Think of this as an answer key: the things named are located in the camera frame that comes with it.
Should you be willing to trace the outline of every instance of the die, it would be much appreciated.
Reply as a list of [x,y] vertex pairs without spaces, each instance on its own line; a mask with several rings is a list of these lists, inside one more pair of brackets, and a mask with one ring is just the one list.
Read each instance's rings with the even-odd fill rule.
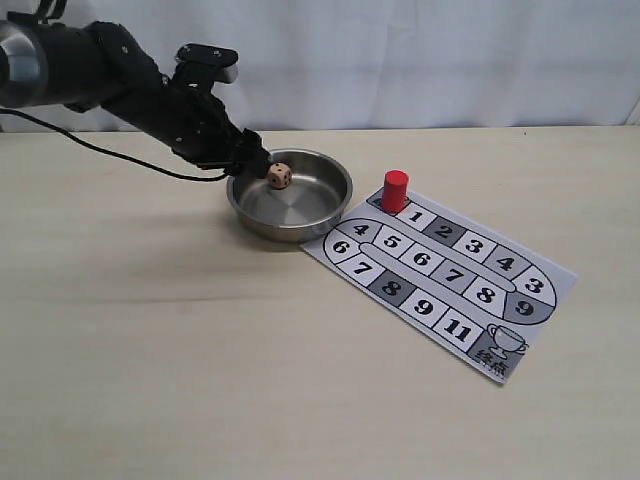
[[291,169],[284,163],[274,163],[267,173],[267,181],[277,190],[287,188],[291,184]]

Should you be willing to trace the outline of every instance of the trophy cup icon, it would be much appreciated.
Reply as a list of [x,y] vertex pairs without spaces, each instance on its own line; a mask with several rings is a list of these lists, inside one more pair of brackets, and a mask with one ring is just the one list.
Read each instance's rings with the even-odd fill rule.
[[496,344],[496,347],[490,347],[489,350],[503,360],[507,359],[507,353],[524,353],[529,348],[521,335],[506,327],[491,324],[487,327],[487,332]]

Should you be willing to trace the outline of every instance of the bowl rim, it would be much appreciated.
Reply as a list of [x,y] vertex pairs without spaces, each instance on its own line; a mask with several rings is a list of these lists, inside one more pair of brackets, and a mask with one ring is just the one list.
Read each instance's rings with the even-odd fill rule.
[[298,229],[298,228],[309,228],[312,227],[314,225],[321,225],[329,220],[331,220],[332,218],[334,218],[336,215],[341,215],[342,212],[345,211],[345,209],[349,206],[349,204],[351,203],[351,199],[353,197],[353,179],[351,178],[351,175],[349,174],[349,171],[344,167],[344,165],[342,165],[340,162],[338,162],[335,158],[322,153],[322,152],[318,152],[316,150],[310,150],[310,149],[306,149],[306,148],[276,148],[276,149],[272,149],[269,150],[269,153],[274,156],[275,154],[278,153],[304,153],[304,154],[309,154],[309,155],[314,155],[317,157],[321,157],[323,160],[329,162],[330,164],[332,164],[342,175],[342,177],[344,178],[346,184],[347,184],[347,189],[346,189],[346,193],[344,195],[344,198],[342,199],[342,202],[340,202],[340,205],[338,205],[337,208],[335,208],[333,211],[331,211],[329,214],[320,217],[316,220],[314,220],[313,222],[308,222],[308,223],[301,223],[301,224],[297,224],[297,225],[274,225],[272,223],[267,223],[263,220],[260,220],[258,218],[256,218],[253,215],[250,215],[249,213],[247,213],[244,209],[242,209],[240,207],[240,204],[236,201],[236,199],[233,196],[233,185],[234,182],[236,180],[235,177],[229,177],[229,179],[227,180],[227,187],[226,187],[226,193],[227,193],[227,200],[229,201],[229,203],[231,204],[231,206],[233,207],[233,209],[238,212],[241,213],[242,215],[244,215],[246,218],[250,219],[253,222],[256,222],[260,225],[263,225],[265,227],[270,227],[270,228],[275,228],[278,230],[293,230],[293,229]]

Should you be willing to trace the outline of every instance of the game board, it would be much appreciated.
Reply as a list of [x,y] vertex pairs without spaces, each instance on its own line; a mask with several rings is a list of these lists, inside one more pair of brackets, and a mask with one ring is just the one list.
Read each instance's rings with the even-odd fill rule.
[[504,384],[577,276],[415,192],[387,213],[382,192],[303,250]]

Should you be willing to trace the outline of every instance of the wooden table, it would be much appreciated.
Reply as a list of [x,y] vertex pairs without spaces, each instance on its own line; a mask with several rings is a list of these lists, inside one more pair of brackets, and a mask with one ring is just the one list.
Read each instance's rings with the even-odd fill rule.
[[[640,468],[640,130],[268,132],[579,275],[506,386],[295,248],[223,184],[0,135],[3,479],[630,479]],[[83,134],[183,173],[147,136]]]

